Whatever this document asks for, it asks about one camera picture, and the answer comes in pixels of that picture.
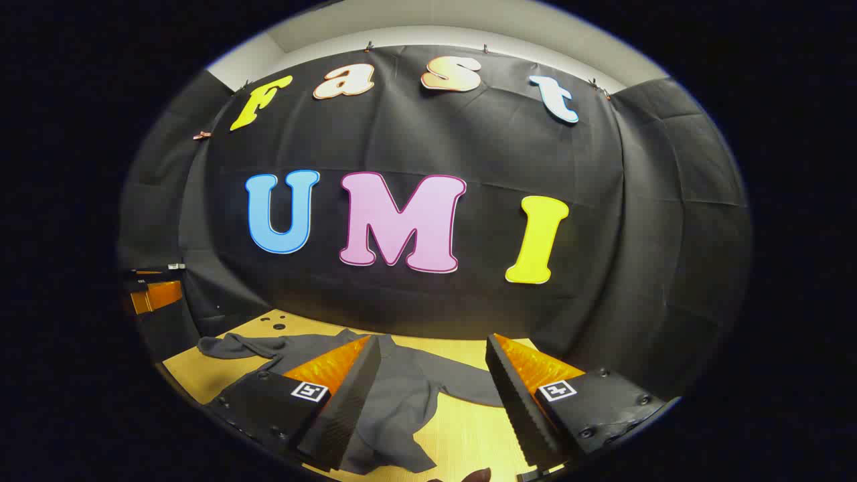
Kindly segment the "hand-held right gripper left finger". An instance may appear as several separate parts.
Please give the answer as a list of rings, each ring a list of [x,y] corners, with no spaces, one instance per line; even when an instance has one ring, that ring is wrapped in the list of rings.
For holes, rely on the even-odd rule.
[[[206,414],[276,458],[337,470],[381,359],[378,338],[365,335],[285,373],[255,370],[206,404]]]

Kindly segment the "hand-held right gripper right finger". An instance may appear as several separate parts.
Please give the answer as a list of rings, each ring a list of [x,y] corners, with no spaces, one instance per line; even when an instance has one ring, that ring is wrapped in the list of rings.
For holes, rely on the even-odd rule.
[[[584,372],[493,333],[486,363],[527,464],[578,469],[641,434],[668,402],[619,375]]]

